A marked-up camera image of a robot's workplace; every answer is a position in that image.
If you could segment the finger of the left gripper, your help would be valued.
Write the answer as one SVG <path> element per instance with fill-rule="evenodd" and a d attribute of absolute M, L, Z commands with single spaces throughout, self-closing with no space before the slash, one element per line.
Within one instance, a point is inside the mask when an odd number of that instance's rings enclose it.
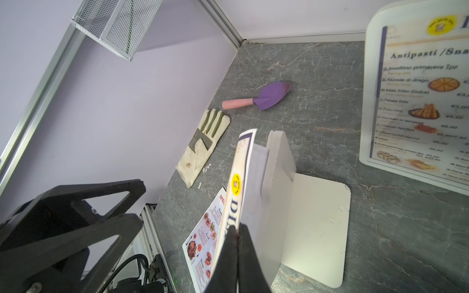
<path fill-rule="evenodd" d="M 106 214 L 86 201 L 126 192 Z M 56 186 L 19 206 L 1 224 L 1 248 L 15 249 L 120 216 L 146 192 L 140 179 Z"/>
<path fill-rule="evenodd" d="M 1 252 L 3 293 L 96 293 L 130 242 L 142 229 L 135 214 Z M 89 247 L 112 238 L 104 255 L 84 275 Z"/>

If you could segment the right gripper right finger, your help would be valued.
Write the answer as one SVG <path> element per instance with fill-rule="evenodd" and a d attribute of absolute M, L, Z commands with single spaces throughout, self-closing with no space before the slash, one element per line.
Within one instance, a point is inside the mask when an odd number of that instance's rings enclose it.
<path fill-rule="evenodd" d="M 262 273 L 249 229 L 243 223 L 238 231 L 238 289 L 240 293 L 272 293 Z"/>

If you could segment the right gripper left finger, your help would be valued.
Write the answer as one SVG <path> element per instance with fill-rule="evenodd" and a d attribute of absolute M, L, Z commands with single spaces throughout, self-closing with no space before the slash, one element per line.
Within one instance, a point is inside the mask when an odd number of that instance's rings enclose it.
<path fill-rule="evenodd" d="M 238 235 L 231 226 L 226 234 L 216 267 L 206 293 L 235 293 L 238 282 Z"/>

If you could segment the white menu holder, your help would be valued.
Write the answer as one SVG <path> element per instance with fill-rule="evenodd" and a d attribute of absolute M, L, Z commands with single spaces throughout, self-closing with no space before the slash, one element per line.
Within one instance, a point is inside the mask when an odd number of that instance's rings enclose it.
<path fill-rule="evenodd" d="M 286 134 L 271 131 L 254 145 L 241 222 L 267 284 L 281 265 L 330 288 L 343 283 L 351 190 L 296 172 Z"/>
<path fill-rule="evenodd" d="M 361 163 L 467 195 L 469 4 L 399 1 L 365 35 Z"/>

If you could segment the dim sum menu sheet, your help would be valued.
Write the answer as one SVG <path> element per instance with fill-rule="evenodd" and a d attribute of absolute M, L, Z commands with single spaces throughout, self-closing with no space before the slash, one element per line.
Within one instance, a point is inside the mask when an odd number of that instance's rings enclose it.
<path fill-rule="evenodd" d="M 469 182 L 469 18 L 444 15 L 382 28 L 369 158 Z"/>
<path fill-rule="evenodd" d="M 221 251 L 227 237 L 228 229 L 230 227 L 239 228 L 256 132 L 257 129 L 244 131 L 239 135 L 236 144 L 232 169 L 228 178 L 221 227 L 213 258 L 212 277 L 214 277 L 216 267 L 221 258 Z"/>

